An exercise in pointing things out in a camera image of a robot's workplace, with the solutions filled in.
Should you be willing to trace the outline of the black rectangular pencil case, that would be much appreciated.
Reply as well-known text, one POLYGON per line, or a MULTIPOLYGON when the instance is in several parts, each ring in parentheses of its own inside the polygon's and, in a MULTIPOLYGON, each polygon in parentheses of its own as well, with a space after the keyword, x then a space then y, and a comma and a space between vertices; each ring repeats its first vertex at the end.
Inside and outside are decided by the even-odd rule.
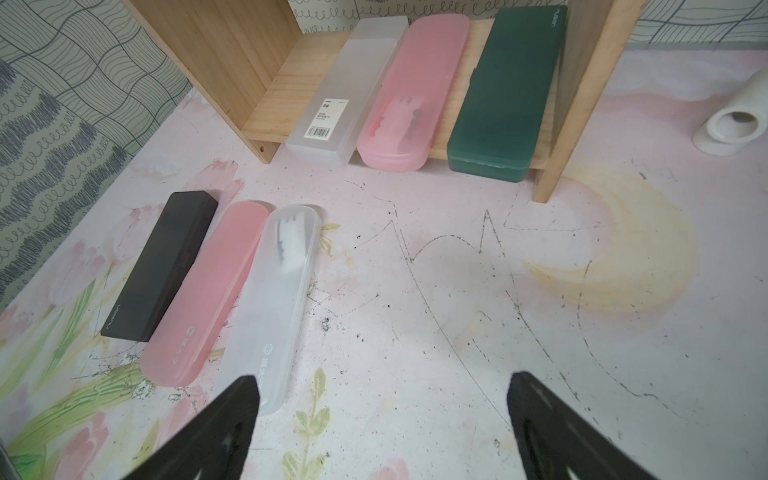
POLYGON ((205 191, 170 195, 101 328, 102 336, 149 341, 191 268, 217 207, 218 201, 205 191))

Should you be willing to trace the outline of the pink rounded pencil case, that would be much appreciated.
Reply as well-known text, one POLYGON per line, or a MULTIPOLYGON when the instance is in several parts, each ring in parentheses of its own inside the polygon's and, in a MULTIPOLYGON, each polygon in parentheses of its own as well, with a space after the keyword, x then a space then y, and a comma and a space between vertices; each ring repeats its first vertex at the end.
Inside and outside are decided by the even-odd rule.
POLYGON ((162 387, 185 387, 199 375, 248 276, 267 207, 229 206, 203 245, 142 352, 144 376, 162 387))

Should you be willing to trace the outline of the clear rounded pencil case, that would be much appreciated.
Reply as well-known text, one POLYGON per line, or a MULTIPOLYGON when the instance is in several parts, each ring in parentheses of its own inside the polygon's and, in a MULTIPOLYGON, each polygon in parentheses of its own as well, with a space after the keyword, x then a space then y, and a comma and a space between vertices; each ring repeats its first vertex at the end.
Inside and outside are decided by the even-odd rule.
POLYGON ((261 416, 277 412, 286 399, 321 227, 310 206, 274 210, 241 290, 214 392, 254 376, 261 416))

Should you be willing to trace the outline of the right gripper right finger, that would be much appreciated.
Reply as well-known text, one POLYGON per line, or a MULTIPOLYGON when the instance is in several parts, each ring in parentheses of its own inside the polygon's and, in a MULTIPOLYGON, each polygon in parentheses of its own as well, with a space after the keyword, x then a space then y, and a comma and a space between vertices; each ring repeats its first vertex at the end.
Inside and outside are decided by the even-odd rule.
POLYGON ((512 428, 528 479, 651 479, 529 372, 512 374, 512 428))

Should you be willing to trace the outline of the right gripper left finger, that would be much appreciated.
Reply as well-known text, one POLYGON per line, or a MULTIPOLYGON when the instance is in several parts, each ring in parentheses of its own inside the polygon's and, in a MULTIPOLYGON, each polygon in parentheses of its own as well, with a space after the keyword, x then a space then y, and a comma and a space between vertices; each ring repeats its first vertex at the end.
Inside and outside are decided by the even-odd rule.
POLYGON ((129 479, 238 479, 260 404, 257 380, 237 378, 129 479))

